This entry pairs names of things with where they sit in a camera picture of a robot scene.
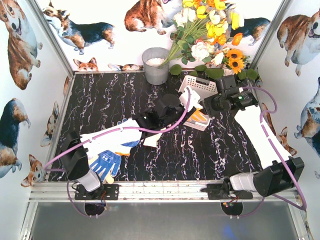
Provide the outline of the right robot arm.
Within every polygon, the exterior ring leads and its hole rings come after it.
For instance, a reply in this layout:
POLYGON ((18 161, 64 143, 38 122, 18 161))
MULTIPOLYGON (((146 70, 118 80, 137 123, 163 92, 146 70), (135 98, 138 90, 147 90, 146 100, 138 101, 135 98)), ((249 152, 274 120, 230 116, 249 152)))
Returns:
POLYGON ((278 142, 264 115, 268 110, 259 107, 259 102, 249 87, 237 86, 233 75, 215 80, 217 93, 204 99, 204 108, 210 117, 230 112, 249 137, 262 170, 238 173, 229 177, 235 191, 257 192, 263 197, 296 188, 301 193, 298 180, 304 169, 300 157, 291 154, 278 142))

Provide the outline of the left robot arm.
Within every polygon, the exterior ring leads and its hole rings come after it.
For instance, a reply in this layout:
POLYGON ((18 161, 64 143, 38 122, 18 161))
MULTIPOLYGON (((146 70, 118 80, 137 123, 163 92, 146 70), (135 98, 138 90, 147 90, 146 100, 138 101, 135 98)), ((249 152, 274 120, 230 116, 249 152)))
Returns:
POLYGON ((122 157, 141 141, 168 132, 186 118, 190 110, 188 92, 166 94, 157 103, 134 117, 94 133, 71 132, 65 139, 60 160, 70 181, 76 181, 90 194, 103 190, 103 182, 112 182, 122 157))

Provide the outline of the white plastic storage basket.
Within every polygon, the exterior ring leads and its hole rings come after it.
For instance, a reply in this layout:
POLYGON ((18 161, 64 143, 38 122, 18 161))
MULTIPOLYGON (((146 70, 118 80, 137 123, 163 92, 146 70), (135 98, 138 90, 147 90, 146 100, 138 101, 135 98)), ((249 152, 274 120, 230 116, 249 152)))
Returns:
POLYGON ((187 105, 189 99, 188 89, 190 90, 191 96, 188 114, 192 112, 193 107, 195 108, 195 111, 183 124, 203 132, 209 125, 211 118, 204 112, 205 109, 201 102, 205 98, 218 93, 216 84, 210 80, 186 75, 178 90, 179 93, 182 93, 179 100, 184 107, 187 105))

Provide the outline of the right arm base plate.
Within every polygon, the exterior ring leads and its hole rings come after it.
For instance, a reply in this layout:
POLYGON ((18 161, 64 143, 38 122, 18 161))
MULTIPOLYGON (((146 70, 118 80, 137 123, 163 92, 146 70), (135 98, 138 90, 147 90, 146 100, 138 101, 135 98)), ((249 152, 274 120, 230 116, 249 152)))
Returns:
POLYGON ((253 194, 246 190, 234 190, 230 183, 208 183, 200 192, 207 193, 209 200, 251 200, 253 194))

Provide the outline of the cream knit glove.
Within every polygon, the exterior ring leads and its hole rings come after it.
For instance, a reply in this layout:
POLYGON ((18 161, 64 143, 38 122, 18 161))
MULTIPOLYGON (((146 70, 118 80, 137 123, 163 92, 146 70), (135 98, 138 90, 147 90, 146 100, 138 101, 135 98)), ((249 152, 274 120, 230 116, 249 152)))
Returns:
POLYGON ((143 145, 146 147, 156 148, 158 144, 158 140, 161 138, 161 136, 162 136, 161 133, 155 134, 153 136, 149 136, 144 140, 143 145))

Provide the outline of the yellow coated work glove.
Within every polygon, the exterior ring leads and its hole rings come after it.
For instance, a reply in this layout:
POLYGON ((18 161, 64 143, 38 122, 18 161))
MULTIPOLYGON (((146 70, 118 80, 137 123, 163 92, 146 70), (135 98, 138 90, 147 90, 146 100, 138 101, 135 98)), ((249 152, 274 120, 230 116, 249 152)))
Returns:
POLYGON ((199 109, 197 109, 187 120, 193 124, 202 124, 207 125, 210 122, 210 117, 204 113, 202 113, 199 109))

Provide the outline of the blue dotted glove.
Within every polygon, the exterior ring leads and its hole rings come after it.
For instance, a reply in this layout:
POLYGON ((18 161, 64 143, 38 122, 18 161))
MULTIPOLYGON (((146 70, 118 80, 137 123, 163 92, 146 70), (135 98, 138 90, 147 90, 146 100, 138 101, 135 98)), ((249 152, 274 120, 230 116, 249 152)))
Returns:
POLYGON ((89 162, 89 167, 104 180, 108 174, 115 177, 121 166, 122 157, 110 150, 101 152, 98 157, 89 162))
POLYGON ((120 156, 129 156, 131 148, 138 145, 142 133, 138 129, 119 130, 115 134, 114 153, 120 156))

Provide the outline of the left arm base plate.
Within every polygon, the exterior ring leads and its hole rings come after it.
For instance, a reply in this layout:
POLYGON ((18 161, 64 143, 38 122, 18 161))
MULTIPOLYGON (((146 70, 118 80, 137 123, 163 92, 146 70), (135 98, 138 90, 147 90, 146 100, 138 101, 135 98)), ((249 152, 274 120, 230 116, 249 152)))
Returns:
POLYGON ((103 184, 94 191, 87 191, 85 187, 79 184, 76 187, 75 200, 118 200, 119 196, 118 184, 103 184))

